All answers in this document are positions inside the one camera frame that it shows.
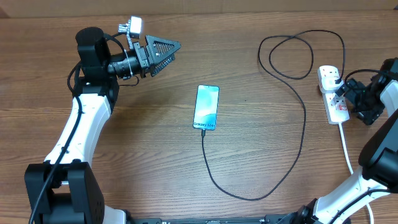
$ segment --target phone screen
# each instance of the phone screen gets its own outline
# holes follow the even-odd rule
[[[193,127],[205,130],[216,129],[216,117],[218,107],[218,86],[198,86]]]

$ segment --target power strip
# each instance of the power strip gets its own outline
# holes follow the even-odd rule
[[[321,66],[318,69],[318,79],[329,124],[338,124],[349,120],[345,98],[336,96],[335,93],[343,84],[343,82],[335,83],[335,80],[339,79],[338,69],[330,65]]]

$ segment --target black cable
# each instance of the black cable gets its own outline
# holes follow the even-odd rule
[[[133,76],[137,78],[136,84],[122,84],[122,85],[119,85],[119,86],[136,86],[136,85],[138,85],[138,83],[139,83],[139,78],[138,78],[138,76],[137,76],[137,75],[133,75]]]
[[[275,185],[275,187],[274,187],[273,189],[271,189],[271,190],[270,190],[267,194],[265,194],[264,196],[258,197],[258,198],[244,198],[244,197],[240,197],[240,196],[231,194],[231,193],[225,191],[224,189],[222,189],[222,188],[215,182],[213,176],[211,175],[210,168],[209,168],[209,165],[208,165],[207,159],[206,159],[205,146],[204,146],[204,145],[205,145],[205,144],[204,144],[204,140],[205,140],[205,133],[206,133],[206,132],[205,132],[205,130],[202,130],[202,133],[201,133],[201,136],[202,136],[202,138],[201,138],[201,145],[202,145],[203,157],[205,158],[205,163],[206,163],[206,167],[207,167],[207,171],[208,171],[208,173],[209,173],[210,179],[211,179],[211,181],[213,182],[213,184],[214,184],[220,191],[224,192],[225,194],[227,194],[227,195],[229,195],[229,196],[231,196],[231,197],[234,197],[234,198],[237,198],[237,199],[241,199],[241,200],[247,200],[247,201],[257,201],[257,200],[261,200],[261,199],[264,199],[264,198],[268,197],[268,196],[269,196],[271,193],[273,193],[273,191],[274,191],[276,188],[278,188],[278,186],[286,179],[286,177],[290,174],[290,172],[292,171],[292,169],[294,168],[294,166],[296,165],[296,163],[297,163],[297,161],[298,161],[298,159],[299,159],[299,157],[300,157],[300,154],[301,154],[301,151],[302,151],[302,148],[303,148],[304,133],[305,133],[305,123],[306,123],[306,120],[307,120],[307,111],[306,111],[306,109],[305,109],[304,102],[303,102],[303,100],[301,99],[300,95],[296,92],[296,90],[295,90],[292,86],[290,86],[290,85],[289,85],[286,81],[284,81],[283,79],[281,79],[281,78],[277,77],[276,75],[272,74],[270,71],[268,71],[268,70],[263,66],[263,64],[262,64],[262,62],[261,62],[260,53],[261,53],[261,46],[262,46],[262,43],[264,43],[264,41],[266,41],[267,39],[276,38],[276,37],[287,37],[285,40],[283,40],[282,42],[280,42],[279,44],[277,44],[277,45],[270,51],[269,57],[268,57],[269,64],[270,64],[271,67],[275,70],[275,72],[277,72],[279,75],[282,75],[283,77],[289,78],[289,79],[301,80],[301,79],[307,77],[308,74],[310,74],[310,72],[311,72],[311,70],[312,70],[312,66],[313,66],[313,50],[312,50],[311,45],[310,45],[306,40],[303,40],[303,39],[301,39],[300,37],[297,37],[298,35],[304,34],[304,33],[307,33],[307,32],[328,32],[328,33],[335,34],[336,36],[338,36],[338,38],[341,40],[341,44],[342,44],[342,46],[343,46],[343,68],[342,68],[342,70],[341,70],[340,78],[336,81],[337,83],[339,83],[339,82],[342,80],[343,74],[344,74],[345,58],[346,58],[345,52],[346,52],[346,50],[345,50],[345,45],[344,45],[343,39],[342,39],[341,36],[338,35],[336,32],[329,31],[329,30],[306,30],[306,31],[300,32],[300,33],[295,34],[295,35],[275,35],[275,36],[270,36],[270,37],[264,38],[264,39],[261,41],[260,46],[259,46],[259,50],[258,50],[258,55],[257,55],[258,61],[259,61],[260,65],[261,65],[261,67],[264,69],[264,71],[266,71],[266,72],[267,72],[268,74],[270,74],[272,77],[278,79],[279,81],[281,81],[282,83],[284,83],[285,85],[287,85],[287,86],[296,94],[298,100],[300,101],[300,103],[301,103],[301,105],[302,105],[302,107],[303,107],[303,112],[304,112],[304,118],[303,118],[303,131],[302,131],[302,135],[301,135],[300,148],[298,149],[297,157],[296,157],[296,159],[294,160],[294,162],[293,162],[292,166],[290,167],[290,169],[286,172],[286,174],[283,176],[283,178]],[[285,75],[285,74],[283,74],[282,72],[278,71],[278,69],[276,69],[276,68],[273,66],[272,62],[271,62],[271,55],[272,55],[273,51],[274,51],[278,46],[280,46],[280,45],[283,44],[284,42],[286,42],[286,41],[288,41],[288,40],[291,40],[291,39],[298,39],[298,40],[301,40],[302,42],[304,42],[305,44],[308,45],[308,47],[310,48],[310,51],[311,51],[311,66],[310,66],[310,69],[309,69],[308,72],[307,72],[304,76],[302,76],[302,77],[290,77],[290,76],[288,76],[288,75]]]
[[[338,35],[336,32],[333,32],[333,31],[330,31],[330,30],[306,30],[306,31],[300,32],[300,33],[295,34],[295,35],[275,35],[275,36],[271,36],[271,37],[266,37],[263,41],[265,41],[266,39],[275,38],[275,37],[288,37],[288,38],[286,38],[285,40],[283,40],[282,42],[280,42],[279,44],[277,44],[277,45],[270,51],[270,53],[269,53],[269,64],[270,64],[270,66],[272,67],[272,69],[275,70],[275,72],[277,72],[279,75],[282,75],[282,76],[285,77],[285,78],[291,78],[291,79],[294,79],[294,80],[300,80],[300,79],[303,79],[303,78],[307,77],[307,75],[310,74],[310,72],[311,72],[311,70],[312,70],[312,65],[313,65],[313,50],[312,50],[311,45],[310,45],[307,41],[305,41],[305,40],[303,40],[303,39],[297,37],[298,35],[301,35],[301,34],[304,34],[304,33],[307,33],[307,32],[327,32],[327,33],[335,34],[335,35],[340,39],[341,44],[342,44],[342,46],[343,46],[343,67],[341,68],[340,78],[339,78],[338,80],[336,80],[336,83],[339,83],[339,82],[343,79],[343,75],[344,75],[344,68],[345,68],[345,63],[346,63],[346,47],[345,47],[343,38],[341,38],[341,36]],[[298,39],[298,40],[301,40],[302,42],[305,42],[305,43],[308,45],[308,47],[310,48],[310,50],[311,50],[311,66],[310,66],[310,69],[308,70],[308,72],[307,72],[304,76],[302,76],[302,77],[290,77],[290,76],[287,76],[287,75],[281,73],[280,71],[278,71],[278,69],[276,69],[276,68],[274,67],[274,65],[272,64],[272,62],[271,62],[271,55],[272,55],[272,53],[274,52],[274,50],[275,50],[276,48],[278,48],[278,47],[279,47],[281,44],[283,44],[284,42],[286,42],[286,41],[288,41],[288,40],[291,40],[291,39],[293,39],[293,38]]]
[[[347,83],[347,79],[350,77],[350,76],[352,76],[352,75],[354,75],[355,73],[359,73],[359,72],[375,72],[375,73],[378,73],[378,74],[381,74],[381,75],[385,75],[385,76],[390,76],[387,72],[383,72],[383,71],[380,71],[380,70],[375,70],[375,69],[359,69],[359,70],[355,70],[355,71],[353,71],[353,72],[350,72],[348,75],[346,75],[346,77],[345,77],[345,79],[344,79],[344,83],[346,84],[346,86],[350,89],[350,90],[366,90],[367,89],[367,87],[364,87],[364,88],[353,88],[352,86],[350,86],[348,83]]]
[[[347,206],[345,206],[341,211],[339,211],[331,220],[329,224],[333,224],[338,217],[340,217],[347,209],[351,208],[353,205],[358,203],[362,198],[366,196],[370,196],[374,192],[387,192],[390,193],[391,191],[388,189],[374,189],[374,190],[368,190],[367,192],[363,193],[361,196],[359,196],[357,199],[353,200],[351,203],[349,203]]]
[[[119,45],[120,49],[122,50],[122,54],[124,55],[124,58],[125,58],[126,60],[128,60],[128,58],[127,58],[127,53],[124,52],[124,47],[123,47],[123,45],[120,43],[120,41],[118,41],[118,40],[115,38],[115,37],[120,36],[120,35],[122,35],[122,34],[117,33],[117,34],[109,35],[109,34],[104,33],[104,36],[105,36],[106,41],[112,40],[113,42],[117,43],[117,44]],[[133,76],[137,79],[136,84],[122,84],[122,85],[119,85],[119,86],[136,86],[136,85],[138,85],[138,83],[139,83],[139,78],[138,78],[138,76],[137,76],[137,75],[133,75]]]
[[[120,41],[118,41],[115,37],[119,36],[120,34],[114,34],[114,35],[109,35],[107,33],[104,33],[104,37],[106,39],[106,41],[108,40],[112,40],[113,42],[115,42],[116,44],[119,45],[120,49],[122,50],[122,53],[124,55],[124,58],[127,59],[127,55],[125,55],[124,53],[124,47],[122,45],[122,43],[120,43]]]
[[[44,184],[43,184],[42,190],[40,191],[39,196],[37,197],[37,200],[36,200],[36,203],[35,203],[35,205],[34,205],[34,207],[33,207],[32,213],[30,214],[29,224],[33,224],[34,218],[35,218],[35,216],[36,216],[36,214],[37,214],[37,209],[38,209],[38,207],[39,207],[39,203],[40,203],[40,201],[41,201],[41,199],[42,199],[44,193],[45,193],[46,190],[49,188],[49,186],[50,186],[50,184],[51,184],[51,182],[52,182],[52,178],[53,178],[54,172],[57,170],[59,164],[61,163],[61,160],[62,160],[63,156],[64,156],[65,153],[67,152],[67,149],[68,149],[68,147],[69,147],[70,141],[72,140],[72,137],[73,137],[73,135],[75,134],[75,132],[76,132],[76,130],[77,130],[77,127],[78,127],[78,125],[79,125],[80,118],[81,118],[81,114],[83,113],[83,112],[82,112],[81,101],[80,101],[79,97],[75,95],[75,91],[73,90],[73,88],[72,88],[71,85],[70,85],[70,78],[72,77],[73,72],[75,72],[75,71],[76,71],[75,75],[76,75],[76,76],[79,76],[79,72],[80,72],[80,63],[77,63],[77,65],[72,69],[72,71],[70,72],[70,74],[69,74],[69,76],[68,76],[68,79],[67,79],[68,88],[69,88],[69,90],[72,92],[72,95],[76,98],[76,101],[77,101],[77,103],[78,103],[78,105],[79,105],[79,110],[78,110],[78,114],[77,114],[77,119],[76,119],[75,125],[74,125],[73,128],[72,128],[72,131],[70,132],[70,135],[69,135],[67,141],[65,142],[65,145],[64,145],[64,146],[62,147],[62,149],[61,149],[61,153],[60,153],[60,155],[58,156],[58,159],[55,161],[54,165],[52,166],[51,171],[50,171],[50,173],[48,174],[48,176],[47,176],[47,178],[46,178],[46,180],[45,180],[45,182],[44,182]]]

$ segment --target wood grain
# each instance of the wood grain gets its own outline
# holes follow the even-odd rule
[[[4,12],[4,10],[0,7],[0,18],[8,18],[8,15]]]
[[[347,73],[377,69],[397,56],[398,23],[391,22],[397,19],[396,11],[144,16],[145,34],[178,40],[182,48],[155,78],[120,89],[93,160],[106,204],[128,209],[134,217],[258,217],[291,212],[328,194],[349,176],[338,128],[327,123],[317,86],[316,68],[341,68],[335,36],[302,36],[314,49],[315,69],[304,80],[288,82],[307,107],[303,151],[285,182],[259,202],[236,200],[211,183],[200,131],[192,129],[197,86],[221,88],[218,126],[205,139],[214,178],[234,194],[264,195],[297,155],[303,109],[291,90],[259,67],[260,41],[307,29],[333,30],[346,43]],[[0,20],[0,223],[26,223],[29,217],[24,172],[28,164],[43,161],[69,116],[66,77],[79,60],[75,34],[88,26],[113,34],[126,20]],[[278,41],[264,43],[264,60]],[[281,72],[299,76],[308,70],[310,53],[293,40],[272,59]],[[358,78],[368,82],[370,76]],[[385,120],[384,114],[365,126],[352,117],[344,124],[354,168],[362,147]],[[396,199],[392,195],[371,204],[378,223],[396,223]],[[365,210],[353,215],[353,223],[367,222]]]
[[[11,18],[236,12],[393,10],[396,0],[0,0]]]

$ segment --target white arm link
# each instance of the white arm link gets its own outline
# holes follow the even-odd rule
[[[102,224],[126,224],[126,213],[105,205],[105,215]]]
[[[391,81],[380,94],[380,100],[387,109],[388,117],[398,110],[398,82]]]
[[[387,187],[372,179],[365,180],[362,177],[362,167],[359,167],[351,177],[346,179],[334,191],[317,200],[313,209],[313,214],[321,223],[329,224],[333,217],[345,208],[345,206],[368,190],[373,189],[387,189]],[[366,204],[385,195],[389,195],[389,193],[374,192],[370,196],[362,198],[359,202],[347,209],[333,224],[342,224],[349,216]]]
[[[91,166],[98,137],[105,122],[111,116],[111,108],[107,97],[98,96],[96,93],[81,94],[79,99],[83,107],[83,114],[70,142],[68,151],[61,160],[61,164],[69,164],[72,160],[79,159],[82,162],[88,162]],[[74,98],[72,112],[61,137],[44,161],[50,161],[51,164],[54,164],[57,160],[61,153],[61,148],[65,145],[75,125],[78,109],[77,100]]]

